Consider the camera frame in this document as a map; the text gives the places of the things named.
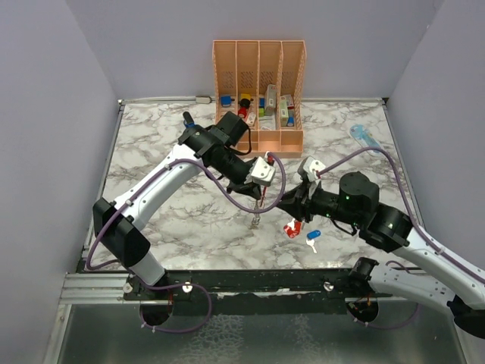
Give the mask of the metal key holder red handle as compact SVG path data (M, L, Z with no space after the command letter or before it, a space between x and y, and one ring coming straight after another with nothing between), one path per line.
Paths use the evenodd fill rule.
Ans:
M267 192L267 187L263 187L262 191L261 191L260 200L255 202L255 207L254 207L255 211L261 210L261 209L264 208L264 201L265 201L266 192ZM251 224L250 224L250 228L251 229L257 229L259 224L260 224L260 220L261 220L261 215L259 213L255 213L253 215L253 218L252 218L252 221L251 221Z

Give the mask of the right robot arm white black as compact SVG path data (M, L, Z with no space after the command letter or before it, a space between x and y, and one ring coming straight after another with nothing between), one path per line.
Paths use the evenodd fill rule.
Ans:
M378 185L360 172L341 177L331 193L304 178L283 194L278 208L297 221L316 215L344 223L364 242L392 253L427 273L398 276L370 259L359 259L348 278L349 290L364 297L372 290L413 300L452 314L463 331L484 337L484 270L433 239L404 212L380 202Z

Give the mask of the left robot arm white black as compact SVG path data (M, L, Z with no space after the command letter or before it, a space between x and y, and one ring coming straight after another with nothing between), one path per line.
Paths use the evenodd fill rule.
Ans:
M225 195L237 192L256 200L261 198L261 188L274 178L270 155L245 162L234 149L250 131L238 115L229 112L218 124L203 127L184 112L183 125L177 144L154 170L113 201L100 198L93 206L95 243L137 276L143 293L154 300L167 292L166 270L151 253L142 229L159 208L199 173L216 181L211 169L230 182L222 189Z

